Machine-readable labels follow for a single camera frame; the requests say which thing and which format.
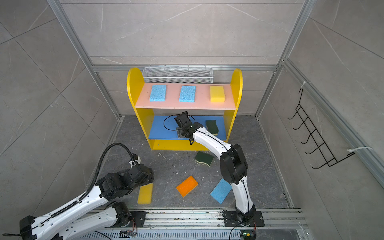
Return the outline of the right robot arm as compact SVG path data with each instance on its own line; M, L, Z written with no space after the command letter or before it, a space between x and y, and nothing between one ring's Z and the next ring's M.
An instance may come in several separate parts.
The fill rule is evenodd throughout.
M177 133L189 139L190 144L199 143L211 151L220 160L223 179L232 187L236 200L238 221L248 226L252 223L256 207L248 188L248 163L244 152L238 144L228 144L211 134L202 124L191 121L188 112L175 117Z

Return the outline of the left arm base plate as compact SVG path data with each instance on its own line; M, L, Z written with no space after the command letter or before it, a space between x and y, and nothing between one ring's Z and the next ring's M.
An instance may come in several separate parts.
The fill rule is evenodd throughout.
M145 223L147 212L145 212L145 211L133 211L130 213L131 213L131 218L125 227L132 229L134 226L134 223L135 223L135 225L136 225L135 228L142 228L144 226L144 223Z

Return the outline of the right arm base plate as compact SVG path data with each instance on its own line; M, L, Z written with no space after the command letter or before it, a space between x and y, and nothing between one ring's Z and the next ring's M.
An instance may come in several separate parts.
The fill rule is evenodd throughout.
M237 213L236 211L222 211L222 217L224 218L226 227L264 227L264 217L262 212L254 211L253 213L249 212L246 215L242 213Z

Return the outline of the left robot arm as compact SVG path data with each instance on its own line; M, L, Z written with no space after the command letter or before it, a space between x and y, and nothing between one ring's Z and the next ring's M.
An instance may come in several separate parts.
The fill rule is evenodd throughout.
M23 218L20 221L21 238L73 240L102 228L124 227L132 222L132 215L125 203L114 200L153 182L153 170L143 164L109 173L60 208L40 217Z

